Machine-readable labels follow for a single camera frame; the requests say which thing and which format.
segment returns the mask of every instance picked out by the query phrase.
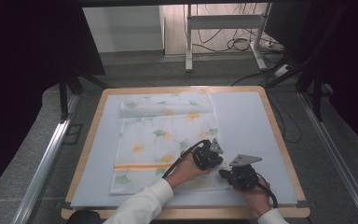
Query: table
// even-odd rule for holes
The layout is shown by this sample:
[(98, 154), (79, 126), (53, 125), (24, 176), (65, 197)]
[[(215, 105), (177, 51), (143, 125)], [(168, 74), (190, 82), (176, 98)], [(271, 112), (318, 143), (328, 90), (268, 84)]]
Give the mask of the table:
[[(80, 156), (78, 165), (76, 167), (76, 172), (72, 184), (68, 190), (65, 201), (70, 203), (74, 198), (76, 187), (79, 184), (80, 178), (85, 170), (86, 162), (89, 157), (92, 143), (95, 137), (95, 134), (98, 129), (99, 122), (103, 113), (103, 107), (107, 100), (108, 95), (114, 94), (150, 94), (150, 93), (167, 93), (167, 92), (177, 92), (177, 91), (195, 91), (200, 89), (207, 88), (209, 92), (247, 92), (247, 91), (256, 91), (259, 93), (263, 106), (266, 109), (268, 115), (268, 121), (271, 125), (272, 131), (278, 143), (280, 152), (282, 154), (283, 162), (286, 165), (289, 177), (292, 181), (293, 187), (295, 189), (295, 194), (297, 205), (291, 206), (282, 206), (280, 207), (280, 212), (284, 217), (307, 217), (310, 214), (310, 208), (306, 205), (305, 195), (299, 184), (298, 178), (296, 176), (296, 171), (291, 162), (290, 156), (287, 152), (286, 146), (282, 140), (280, 130), (278, 128), (277, 122), (274, 118), (274, 115), (269, 104), (264, 89), (256, 86), (249, 87), (165, 87), (165, 88), (127, 88), (127, 89), (108, 89), (103, 92), (101, 100), (98, 104), (97, 110), (95, 112), (91, 127), (89, 129), (89, 134), (83, 147), (82, 154)], [(62, 209), (62, 217), (69, 218), (76, 210), (70, 208)], [(95, 209), (100, 213), (101, 218), (108, 218), (112, 216), (115, 212), (115, 209)], [(215, 219), (234, 219), (234, 218), (255, 218), (256, 214), (247, 206), (230, 206), (230, 207), (175, 207), (175, 208), (164, 208), (162, 214), (157, 217), (157, 219), (205, 219), (205, 218), (215, 218)]]

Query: person's right hand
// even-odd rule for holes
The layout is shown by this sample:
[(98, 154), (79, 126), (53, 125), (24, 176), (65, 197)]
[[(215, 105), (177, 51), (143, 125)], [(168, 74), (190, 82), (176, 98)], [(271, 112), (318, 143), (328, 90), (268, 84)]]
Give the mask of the person's right hand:
[[(258, 182), (266, 188), (269, 188), (269, 183), (265, 182), (264, 179), (258, 178)], [(271, 210), (271, 205), (269, 204), (269, 196), (261, 188), (254, 187), (249, 190), (240, 190), (235, 189), (243, 199), (248, 203), (248, 205), (261, 217), (269, 210)]]

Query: gray carpet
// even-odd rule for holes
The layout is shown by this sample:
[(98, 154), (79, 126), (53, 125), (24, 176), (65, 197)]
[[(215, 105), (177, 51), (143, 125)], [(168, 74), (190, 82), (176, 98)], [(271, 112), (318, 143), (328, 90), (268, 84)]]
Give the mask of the gray carpet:
[[(241, 77), (257, 73), (252, 55), (199, 56), (193, 63), (193, 73), (185, 72), (184, 58), (161, 56), (103, 57), (106, 77), (99, 77), (114, 87), (153, 87), (222, 85), (227, 86)], [(257, 85), (265, 76), (247, 78), (239, 85)], [(48, 180), (39, 196), (28, 223), (65, 223), (60, 203), (64, 201), (76, 169), (90, 123), (102, 91), (81, 79), (85, 93), (81, 96), (72, 119), (73, 128), (81, 127), (76, 136), (67, 134)], [(273, 89), (269, 97), (284, 133), (285, 143), (306, 198), (310, 217), (289, 218), (290, 223), (358, 223), (358, 210), (343, 185), (320, 137), (294, 89), (296, 77), (289, 78)], [(40, 162), (48, 141), (60, 118), (58, 88), (47, 90), (43, 107), (34, 127), (24, 140), (15, 159), (0, 179), (0, 223), (9, 223)], [(322, 101), (324, 125), (358, 180), (358, 136), (339, 117), (327, 99)], [(154, 223), (171, 223), (154, 221)], [(244, 223), (243, 220), (186, 221), (180, 223)]]

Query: white long-sleeve shirt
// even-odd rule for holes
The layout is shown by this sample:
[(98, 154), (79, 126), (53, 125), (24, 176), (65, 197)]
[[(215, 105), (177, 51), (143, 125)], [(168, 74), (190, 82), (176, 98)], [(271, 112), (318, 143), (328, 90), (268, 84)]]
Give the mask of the white long-sleeve shirt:
[[(148, 224), (161, 214), (162, 206), (173, 198), (173, 190), (165, 179), (134, 194), (103, 224)], [(257, 222), (259, 224), (287, 224), (278, 209), (272, 209)]]

